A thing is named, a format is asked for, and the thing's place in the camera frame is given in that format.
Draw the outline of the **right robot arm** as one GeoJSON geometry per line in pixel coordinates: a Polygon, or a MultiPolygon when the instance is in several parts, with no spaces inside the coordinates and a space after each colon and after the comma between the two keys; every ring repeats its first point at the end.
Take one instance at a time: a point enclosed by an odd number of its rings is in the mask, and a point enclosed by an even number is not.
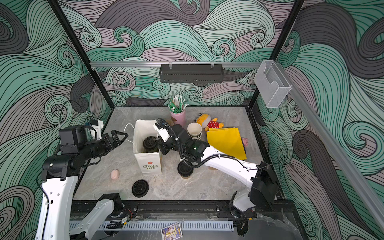
{"type": "Polygon", "coordinates": [[[277,175],[265,162],[249,163],[220,152],[207,142],[193,139],[181,125],[170,126],[158,118],[153,128],[158,133],[158,148],[166,155],[174,150],[179,153],[185,176],[194,169],[207,166],[240,181],[246,189],[235,192],[230,200],[231,214],[237,218],[247,211],[271,210],[278,192],[277,175]]]}

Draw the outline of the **white paper bag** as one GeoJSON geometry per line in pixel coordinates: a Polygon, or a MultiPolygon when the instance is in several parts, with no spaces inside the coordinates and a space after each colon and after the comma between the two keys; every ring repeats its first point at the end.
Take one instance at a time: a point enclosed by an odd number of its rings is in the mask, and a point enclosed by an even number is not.
{"type": "Polygon", "coordinates": [[[137,120],[134,125],[128,126],[134,129],[133,140],[128,142],[133,144],[133,151],[136,161],[143,176],[160,175],[162,173],[161,159],[162,153],[158,145],[158,132],[155,130],[156,120],[137,120]]]}

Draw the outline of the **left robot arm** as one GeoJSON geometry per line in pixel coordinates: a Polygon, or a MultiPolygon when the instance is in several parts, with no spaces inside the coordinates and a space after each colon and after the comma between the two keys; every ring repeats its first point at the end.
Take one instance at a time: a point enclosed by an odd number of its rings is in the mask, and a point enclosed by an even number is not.
{"type": "Polygon", "coordinates": [[[43,200],[37,240],[90,240],[109,216],[123,213],[118,193],[102,195],[81,223],[70,229],[75,186],[89,161],[106,156],[120,146],[128,134],[111,131],[101,135],[93,126],[71,126],[59,131],[60,155],[48,157],[42,166],[43,200]]]}

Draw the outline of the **black cup lid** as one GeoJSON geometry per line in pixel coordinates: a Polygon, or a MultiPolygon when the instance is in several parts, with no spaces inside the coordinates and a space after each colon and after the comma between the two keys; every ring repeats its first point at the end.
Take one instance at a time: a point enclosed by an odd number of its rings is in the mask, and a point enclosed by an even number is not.
{"type": "Polygon", "coordinates": [[[180,162],[178,164],[177,171],[180,176],[189,177],[193,174],[194,169],[186,165],[184,162],[180,162]]]}
{"type": "Polygon", "coordinates": [[[144,139],[143,148],[145,153],[158,153],[159,143],[156,137],[150,136],[144,139]]]}

